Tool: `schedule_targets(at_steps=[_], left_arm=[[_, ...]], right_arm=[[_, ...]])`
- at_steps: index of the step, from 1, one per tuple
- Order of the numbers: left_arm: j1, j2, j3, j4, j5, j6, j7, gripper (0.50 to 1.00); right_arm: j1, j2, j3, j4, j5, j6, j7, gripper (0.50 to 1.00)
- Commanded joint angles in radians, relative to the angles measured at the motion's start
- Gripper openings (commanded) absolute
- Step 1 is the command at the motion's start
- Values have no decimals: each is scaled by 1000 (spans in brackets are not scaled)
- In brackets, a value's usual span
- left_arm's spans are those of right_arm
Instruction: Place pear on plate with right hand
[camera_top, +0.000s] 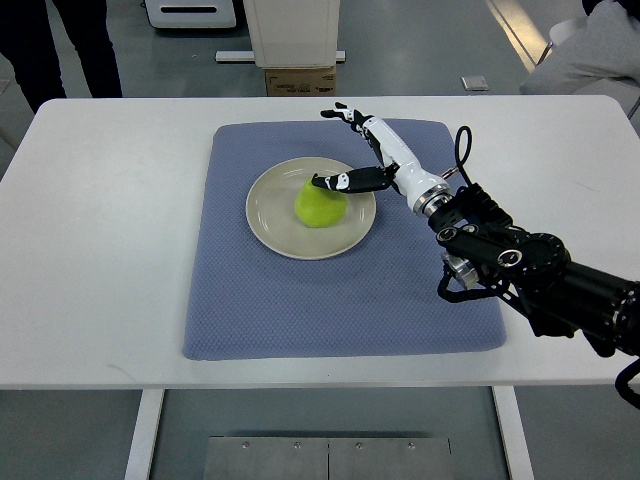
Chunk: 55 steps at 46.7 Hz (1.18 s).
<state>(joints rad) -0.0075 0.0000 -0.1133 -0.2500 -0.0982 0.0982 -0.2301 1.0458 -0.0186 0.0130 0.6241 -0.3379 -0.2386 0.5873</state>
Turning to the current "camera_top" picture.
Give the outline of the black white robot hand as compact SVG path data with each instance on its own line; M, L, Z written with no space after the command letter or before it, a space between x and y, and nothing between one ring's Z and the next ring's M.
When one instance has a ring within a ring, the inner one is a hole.
M416 214L431 216L453 198L448 183L423 169L421 163L399 135L382 119L364 115L337 102L323 110L324 118L339 118L361 135L376 154L379 164L350 170L329 177L314 175L313 186L343 194L359 194L394 188Z

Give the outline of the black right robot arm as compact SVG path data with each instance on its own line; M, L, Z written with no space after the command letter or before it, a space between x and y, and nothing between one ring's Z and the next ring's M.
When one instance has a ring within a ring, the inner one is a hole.
M579 264L558 237L514 225L470 179L437 206L429 225L445 250L441 298L499 298L537 337L582 332L601 357L639 356L638 282Z

